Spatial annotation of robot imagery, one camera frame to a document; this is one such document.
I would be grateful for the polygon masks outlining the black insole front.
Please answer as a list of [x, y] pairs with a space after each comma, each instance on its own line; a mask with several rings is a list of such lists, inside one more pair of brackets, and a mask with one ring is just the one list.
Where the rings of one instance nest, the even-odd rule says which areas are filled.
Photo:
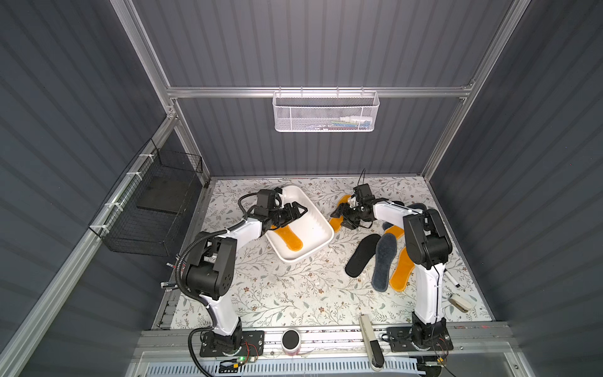
[[380, 235], [371, 234], [360, 241], [345, 266], [345, 273], [348, 276], [352, 278], [360, 276], [366, 265], [375, 255], [376, 246], [380, 239]]

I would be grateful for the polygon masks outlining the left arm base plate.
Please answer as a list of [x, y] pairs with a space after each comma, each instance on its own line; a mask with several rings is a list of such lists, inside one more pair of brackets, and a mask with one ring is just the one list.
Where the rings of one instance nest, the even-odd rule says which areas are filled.
[[207, 332], [200, 336], [201, 347], [198, 355], [201, 358], [218, 358], [229, 356], [262, 356], [265, 345], [264, 331], [242, 331], [232, 336], [220, 336]]

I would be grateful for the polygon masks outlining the grey fleece insole front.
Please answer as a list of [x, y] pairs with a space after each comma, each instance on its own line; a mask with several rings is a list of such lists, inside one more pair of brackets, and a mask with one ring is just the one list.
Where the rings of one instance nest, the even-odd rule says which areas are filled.
[[397, 237], [392, 233], [384, 234], [376, 244], [372, 287], [379, 293], [386, 292], [388, 288], [390, 267], [397, 251]]

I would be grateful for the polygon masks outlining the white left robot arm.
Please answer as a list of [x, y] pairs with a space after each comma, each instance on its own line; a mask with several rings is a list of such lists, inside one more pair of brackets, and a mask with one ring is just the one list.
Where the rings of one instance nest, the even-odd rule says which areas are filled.
[[181, 293], [201, 303], [210, 314], [212, 347], [233, 354], [243, 342], [242, 320], [235, 313], [228, 291], [235, 276], [236, 253], [268, 231], [283, 229], [302, 218], [308, 208], [296, 201], [284, 203], [282, 189], [260, 189], [241, 196], [240, 222], [216, 232], [200, 232], [180, 253], [175, 283]]

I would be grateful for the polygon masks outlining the white plastic storage box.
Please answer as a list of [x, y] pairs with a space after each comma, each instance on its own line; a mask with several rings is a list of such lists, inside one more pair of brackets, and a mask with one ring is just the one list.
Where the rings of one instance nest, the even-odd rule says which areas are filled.
[[301, 188], [296, 185], [284, 186], [282, 188], [281, 199], [283, 204], [297, 201], [308, 208], [308, 212], [305, 215], [289, 225], [304, 243], [301, 251], [290, 251], [281, 238], [272, 230], [269, 230], [265, 234], [270, 246], [282, 262], [288, 264], [301, 262], [303, 259], [313, 256], [317, 251], [326, 248], [331, 243], [334, 239], [334, 230], [318, 207]]

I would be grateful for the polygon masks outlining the orange insole box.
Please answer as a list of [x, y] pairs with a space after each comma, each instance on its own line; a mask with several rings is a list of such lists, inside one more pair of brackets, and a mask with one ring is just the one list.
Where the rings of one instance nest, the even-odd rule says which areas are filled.
[[343, 223], [343, 216], [341, 214], [341, 211], [339, 210], [339, 206], [341, 204], [347, 204], [350, 197], [351, 197], [350, 195], [345, 195], [339, 200], [339, 202], [336, 206], [336, 209], [334, 210], [334, 213], [339, 216], [338, 217], [331, 216], [331, 218], [329, 220], [329, 224], [335, 233], [340, 231], [340, 229], [342, 228], [342, 223]]

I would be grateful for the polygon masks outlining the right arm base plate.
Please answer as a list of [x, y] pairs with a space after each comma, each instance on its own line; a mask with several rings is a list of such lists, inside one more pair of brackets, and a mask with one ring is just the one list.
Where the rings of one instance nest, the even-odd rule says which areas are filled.
[[433, 351], [448, 353], [455, 349], [452, 338], [440, 323], [425, 328], [412, 326], [389, 327], [381, 340], [387, 342], [392, 352]]

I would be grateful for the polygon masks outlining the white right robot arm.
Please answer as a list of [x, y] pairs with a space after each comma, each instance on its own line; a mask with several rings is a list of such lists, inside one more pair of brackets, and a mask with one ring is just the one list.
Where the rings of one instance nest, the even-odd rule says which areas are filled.
[[440, 213], [423, 204], [407, 207], [387, 199], [360, 204], [352, 198], [339, 204], [331, 217], [341, 218], [342, 225], [349, 229], [359, 228], [363, 221], [378, 220], [405, 231], [406, 251], [416, 266], [416, 304], [409, 339], [419, 350], [452, 350], [442, 304], [444, 271], [452, 254], [452, 242]]

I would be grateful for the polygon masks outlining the white black handheld scraper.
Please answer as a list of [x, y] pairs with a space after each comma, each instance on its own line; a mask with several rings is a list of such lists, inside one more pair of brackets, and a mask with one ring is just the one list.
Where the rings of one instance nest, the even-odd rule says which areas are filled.
[[361, 314], [360, 327], [370, 366], [374, 371], [379, 372], [384, 367], [385, 358], [383, 355], [383, 350], [380, 347], [379, 341], [375, 335], [369, 315]]

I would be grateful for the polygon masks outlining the orange insole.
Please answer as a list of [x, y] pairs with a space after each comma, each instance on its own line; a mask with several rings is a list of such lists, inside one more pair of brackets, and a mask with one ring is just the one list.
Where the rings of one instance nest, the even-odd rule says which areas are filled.
[[389, 279], [390, 287], [396, 292], [403, 292], [408, 285], [408, 281], [415, 266], [416, 264], [414, 264], [408, 255], [407, 248], [403, 248], [400, 251], [397, 267]]
[[400, 240], [400, 238], [405, 235], [405, 230], [398, 226], [391, 226], [385, 230], [385, 234], [390, 234], [397, 240]]
[[280, 228], [273, 228], [273, 232], [278, 235], [281, 240], [285, 243], [290, 251], [298, 252], [304, 247], [302, 240], [293, 232], [290, 226], [284, 226]]

